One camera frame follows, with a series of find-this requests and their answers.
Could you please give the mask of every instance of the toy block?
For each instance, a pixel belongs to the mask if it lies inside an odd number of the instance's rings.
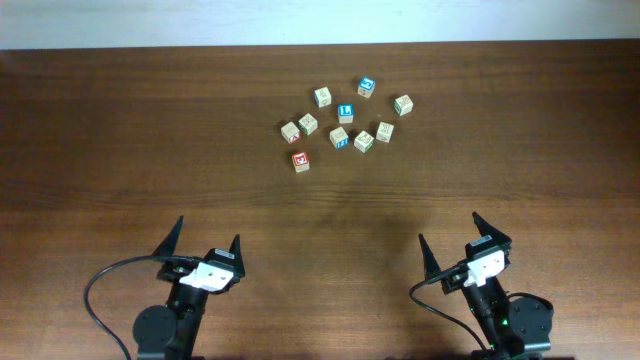
[[[393,108],[402,116],[413,109],[413,101],[409,99],[409,95],[400,96],[393,104]]]
[[[360,80],[360,85],[358,85],[358,94],[366,97],[367,99],[371,97],[373,94],[373,89],[376,87],[376,81],[369,79],[368,77],[363,77]]]
[[[340,149],[349,144],[349,135],[342,127],[339,127],[329,133],[329,139],[336,149]]]
[[[363,131],[356,137],[353,142],[356,149],[362,151],[363,153],[367,152],[373,146],[373,136],[369,135],[366,131]]]
[[[311,114],[307,114],[302,117],[302,119],[298,120],[298,124],[300,125],[300,129],[305,135],[309,136],[312,132],[318,129],[318,120],[316,120]]]
[[[381,122],[380,126],[378,126],[376,139],[389,142],[389,140],[391,140],[391,134],[393,134],[393,125]]]
[[[300,139],[300,130],[293,122],[289,122],[287,125],[283,126],[281,132],[282,137],[284,137],[289,144],[294,143],[296,140]]]
[[[353,122],[353,105],[344,104],[338,105],[338,122],[340,124],[349,124]]]
[[[329,88],[327,87],[316,90],[315,97],[318,107],[323,107],[331,104],[331,93],[329,92]]]
[[[309,157],[307,153],[293,154],[291,159],[293,160],[293,167],[297,173],[309,170]]]

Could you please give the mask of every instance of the cube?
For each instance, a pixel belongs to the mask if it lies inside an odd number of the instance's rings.
[[[349,124],[353,122],[353,105],[338,105],[338,122],[340,124]]]
[[[329,93],[329,88],[327,87],[316,90],[315,97],[318,107],[323,107],[331,104],[331,93]]]
[[[389,142],[389,140],[391,140],[391,134],[393,134],[393,125],[381,122],[380,126],[378,126],[376,139]]]
[[[311,114],[303,116],[302,119],[298,120],[298,124],[302,132],[307,136],[318,129],[318,120],[311,116]]]
[[[400,116],[402,116],[408,112],[411,112],[411,110],[413,109],[413,101],[409,99],[409,95],[400,96],[393,104],[393,108],[396,109]]]
[[[366,131],[363,131],[356,137],[353,142],[356,149],[362,151],[363,153],[367,152],[373,146],[373,136],[369,135]]]
[[[289,122],[281,129],[282,137],[284,137],[289,144],[294,143],[300,139],[300,130],[293,122]]]
[[[307,153],[293,154],[291,159],[293,160],[293,167],[297,173],[309,170],[309,157]]]
[[[347,146],[349,144],[349,135],[342,127],[339,127],[329,133],[329,139],[336,149]]]
[[[360,85],[358,85],[358,94],[366,97],[367,99],[371,97],[373,94],[373,89],[376,87],[376,81],[369,79],[368,77],[363,77],[360,80]]]

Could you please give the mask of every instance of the white wall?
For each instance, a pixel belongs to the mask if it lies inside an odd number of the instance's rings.
[[[0,48],[640,37],[635,0],[0,0]]]

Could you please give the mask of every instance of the wooden block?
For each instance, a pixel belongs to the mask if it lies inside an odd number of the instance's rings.
[[[293,122],[289,122],[287,125],[283,126],[281,132],[282,137],[284,137],[289,144],[294,143],[298,139],[300,139],[300,130]]]
[[[369,79],[368,77],[363,77],[362,80],[360,80],[360,85],[358,85],[358,94],[368,99],[369,97],[371,97],[371,94],[373,94],[373,89],[375,88],[375,80]]]
[[[340,124],[349,124],[353,122],[353,105],[343,104],[338,105],[338,122]]]
[[[336,149],[347,146],[349,144],[349,135],[342,127],[339,127],[329,133],[329,139]]]
[[[305,135],[309,136],[312,132],[318,129],[318,120],[316,120],[311,114],[307,114],[302,117],[302,119],[298,120],[298,124],[300,125],[300,129]]]
[[[367,152],[373,146],[373,136],[369,135],[366,131],[363,131],[356,137],[353,142],[356,149],[362,151],[363,153]]]
[[[310,164],[307,153],[293,154],[291,159],[293,160],[293,167],[296,169],[297,173],[309,170]]]
[[[408,112],[411,112],[411,110],[413,109],[413,101],[409,99],[409,95],[400,96],[393,104],[393,108],[396,109],[400,116],[402,116]]]
[[[378,126],[376,139],[389,142],[389,140],[391,140],[391,134],[393,134],[393,125],[381,122],[380,126]]]
[[[315,97],[318,107],[323,107],[331,104],[331,93],[329,92],[329,88],[327,87],[316,90]]]

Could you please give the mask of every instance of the black cable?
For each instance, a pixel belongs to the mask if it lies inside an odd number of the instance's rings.
[[[423,286],[425,286],[425,285],[428,285],[428,284],[429,284],[429,283],[427,282],[427,280],[425,280],[425,281],[421,281],[421,282],[419,282],[419,283],[415,284],[415,285],[411,288],[411,290],[409,290],[409,297],[411,298],[411,300],[413,300],[413,302],[414,302],[414,303],[416,303],[416,304],[418,304],[418,306],[420,306],[421,308],[423,308],[423,309],[427,309],[427,310],[431,311],[432,313],[434,313],[434,314],[436,314],[436,315],[439,315],[439,316],[441,316],[441,317],[443,317],[443,318],[445,318],[445,319],[447,319],[447,320],[449,320],[449,321],[451,321],[451,322],[454,322],[454,323],[456,323],[456,324],[460,325],[463,329],[467,330],[467,332],[468,332],[469,334],[471,334],[471,336],[473,336],[473,338],[474,338],[474,339],[476,339],[476,341],[478,342],[478,345],[480,345],[480,348],[482,349],[482,352],[484,353],[484,355],[485,355],[486,357],[488,357],[488,356],[489,356],[489,354],[488,354],[488,352],[487,352],[487,348],[486,348],[486,347],[484,346],[484,344],[482,343],[482,340],[480,340],[480,338],[478,337],[478,335],[476,335],[476,333],[475,333],[473,330],[471,330],[471,328],[470,328],[470,327],[468,327],[468,326],[467,326],[467,324],[463,323],[462,321],[460,321],[460,320],[458,320],[458,319],[456,319],[456,318],[454,318],[454,317],[452,317],[452,316],[449,316],[449,315],[447,315],[447,314],[443,313],[442,311],[440,311],[440,310],[438,310],[438,309],[435,309],[435,308],[433,308],[433,307],[431,307],[431,306],[429,306],[429,305],[427,305],[427,304],[423,303],[422,301],[420,301],[420,300],[416,299],[416,298],[413,296],[413,293],[414,293],[416,290],[418,290],[418,289],[420,289],[421,287],[423,287]]]
[[[93,286],[93,284],[98,281],[98,279],[100,279],[102,276],[104,276],[106,273],[108,273],[111,270],[117,269],[119,267],[122,267],[124,265],[128,265],[134,262],[138,262],[138,261],[144,261],[144,260],[156,260],[156,261],[170,261],[170,260],[186,260],[186,261],[202,261],[202,259],[198,258],[198,257],[193,257],[193,256],[153,256],[153,255],[149,255],[149,256],[137,256],[137,257],[133,257],[127,260],[122,260],[120,262],[117,262],[115,264],[112,264],[110,266],[107,266],[106,268],[100,270],[96,275],[94,275],[94,277],[91,278],[91,280],[89,280],[89,282],[87,283],[87,286],[85,286],[84,288],[84,307],[87,309],[87,312],[89,313],[89,316],[91,316],[91,318],[93,319],[93,321],[96,322],[96,324],[98,324],[98,326],[104,330],[107,334],[109,334],[109,336],[111,336],[113,338],[113,340],[116,341],[116,343],[118,343],[118,346],[120,346],[120,349],[122,349],[122,352],[124,353],[124,357],[127,360],[131,360],[131,355],[129,354],[129,350],[127,350],[127,347],[124,345],[124,343],[122,342],[122,340],[120,340],[120,338],[111,330],[109,329],[109,327],[107,327],[107,325],[105,325],[96,315],[96,313],[93,312],[93,309],[91,308],[91,305],[89,305],[89,290],[91,290],[91,286]]]

